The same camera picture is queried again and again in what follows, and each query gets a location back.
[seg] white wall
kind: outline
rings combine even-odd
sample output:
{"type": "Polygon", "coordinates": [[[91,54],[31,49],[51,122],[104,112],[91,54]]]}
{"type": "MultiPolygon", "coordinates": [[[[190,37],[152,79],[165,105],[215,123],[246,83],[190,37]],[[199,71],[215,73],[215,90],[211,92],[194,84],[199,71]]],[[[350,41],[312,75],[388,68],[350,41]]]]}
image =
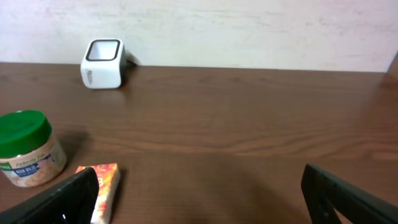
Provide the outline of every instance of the white wall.
{"type": "Polygon", "coordinates": [[[397,0],[0,0],[0,61],[80,63],[122,39],[143,65],[385,72],[397,0]]]}

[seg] plastic jar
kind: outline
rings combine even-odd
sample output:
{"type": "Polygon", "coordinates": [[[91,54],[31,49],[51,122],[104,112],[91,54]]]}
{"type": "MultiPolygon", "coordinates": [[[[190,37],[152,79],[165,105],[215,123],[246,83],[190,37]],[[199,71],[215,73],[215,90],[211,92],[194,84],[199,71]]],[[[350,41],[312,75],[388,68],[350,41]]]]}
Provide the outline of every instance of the plastic jar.
{"type": "Polygon", "coordinates": [[[13,184],[44,184],[62,171],[66,161],[42,112],[24,110],[0,117],[0,169],[13,184]]]}

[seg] food container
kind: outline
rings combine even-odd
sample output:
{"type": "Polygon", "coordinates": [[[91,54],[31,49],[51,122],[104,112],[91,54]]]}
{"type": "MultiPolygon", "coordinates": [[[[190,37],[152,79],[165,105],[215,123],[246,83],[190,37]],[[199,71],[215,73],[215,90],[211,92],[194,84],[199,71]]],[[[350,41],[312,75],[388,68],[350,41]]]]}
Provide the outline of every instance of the food container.
{"type": "Polygon", "coordinates": [[[76,173],[86,169],[94,168],[97,173],[99,191],[95,202],[94,212],[91,216],[91,224],[108,224],[111,219],[112,203],[115,191],[120,181],[118,164],[103,164],[97,166],[80,166],[76,173]]]}
{"type": "Polygon", "coordinates": [[[19,187],[44,184],[65,166],[66,155],[40,111],[0,117],[0,170],[19,187]]]}

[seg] black object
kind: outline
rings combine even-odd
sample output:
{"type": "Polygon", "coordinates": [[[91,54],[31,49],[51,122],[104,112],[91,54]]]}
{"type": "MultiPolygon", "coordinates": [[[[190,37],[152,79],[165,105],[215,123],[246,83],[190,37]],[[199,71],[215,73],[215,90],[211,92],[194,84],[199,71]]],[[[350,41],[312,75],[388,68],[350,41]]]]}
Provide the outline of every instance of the black object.
{"type": "Polygon", "coordinates": [[[98,191],[95,170],[86,168],[0,213],[0,223],[89,224],[98,191]]]}
{"type": "Polygon", "coordinates": [[[354,224],[398,223],[397,207],[319,167],[305,166],[301,188],[313,224],[341,223],[335,209],[354,224]]]}

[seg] jar label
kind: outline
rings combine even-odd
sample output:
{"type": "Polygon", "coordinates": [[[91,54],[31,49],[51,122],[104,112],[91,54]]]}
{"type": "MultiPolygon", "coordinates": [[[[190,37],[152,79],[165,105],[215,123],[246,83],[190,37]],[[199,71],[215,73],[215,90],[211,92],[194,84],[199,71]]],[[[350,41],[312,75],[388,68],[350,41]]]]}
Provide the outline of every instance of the jar label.
{"type": "Polygon", "coordinates": [[[66,156],[58,141],[36,150],[25,159],[0,163],[0,170],[20,187],[32,187],[54,178],[64,167],[66,156]]]}

